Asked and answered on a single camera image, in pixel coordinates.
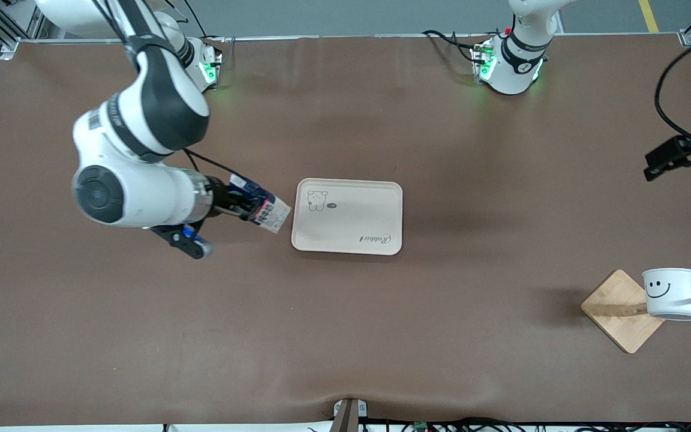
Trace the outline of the brown table cover sheet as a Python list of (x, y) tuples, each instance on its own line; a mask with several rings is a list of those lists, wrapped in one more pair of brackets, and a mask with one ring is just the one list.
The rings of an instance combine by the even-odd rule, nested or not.
[(223, 46), (196, 151), (295, 200), (305, 178), (391, 181), (392, 256), (307, 253), (222, 215), (194, 260), (88, 220), (76, 118), (136, 74), (114, 46), (0, 61), (0, 425), (372, 416), (691, 421), (691, 323), (626, 355), (581, 311), (612, 271), (691, 268), (691, 169), (652, 98), (673, 35), (562, 36), (529, 92), (477, 86), (429, 38)]

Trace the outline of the wooden cup rack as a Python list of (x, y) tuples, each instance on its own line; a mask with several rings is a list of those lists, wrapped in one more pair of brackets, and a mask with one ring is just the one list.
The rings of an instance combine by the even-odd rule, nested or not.
[(636, 353), (664, 322), (669, 322), (648, 314), (644, 282), (637, 283), (621, 269), (592, 291), (581, 310), (628, 355)]

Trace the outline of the metal bracket with wooden post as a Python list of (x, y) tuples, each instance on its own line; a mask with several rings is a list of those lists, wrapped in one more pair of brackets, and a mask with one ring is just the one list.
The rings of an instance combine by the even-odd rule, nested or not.
[(368, 432), (364, 422), (368, 418), (365, 400), (344, 398), (334, 405), (334, 421), (329, 432)]

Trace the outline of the white smiley mug black handle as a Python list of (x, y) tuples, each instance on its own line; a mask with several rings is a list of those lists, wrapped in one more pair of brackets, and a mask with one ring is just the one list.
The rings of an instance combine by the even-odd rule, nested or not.
[(642, 273), (642, 281), (649, 315), (670, 322), (691, 322), (691, 269), (650, 269)]

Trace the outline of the beige plastic tray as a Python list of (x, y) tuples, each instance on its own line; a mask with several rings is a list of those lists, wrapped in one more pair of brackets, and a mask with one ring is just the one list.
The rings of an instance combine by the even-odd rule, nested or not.
[(299, 251), (394, 256), (402, 247), (403, 197), (395, 182), (301, 180), (291, 242)]

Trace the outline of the blue white milk carton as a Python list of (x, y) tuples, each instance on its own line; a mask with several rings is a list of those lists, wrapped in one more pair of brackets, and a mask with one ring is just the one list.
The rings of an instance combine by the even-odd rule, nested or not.
[(231, 191), (241, 194), (244, 199), (263, 199), (263, 204), (257, 211), (257, 218), (252, 224), (268, 232), (279, 232), (292, 210), (290, 205), (260, 184), (241, 175), (232, 174), (228, 187)]

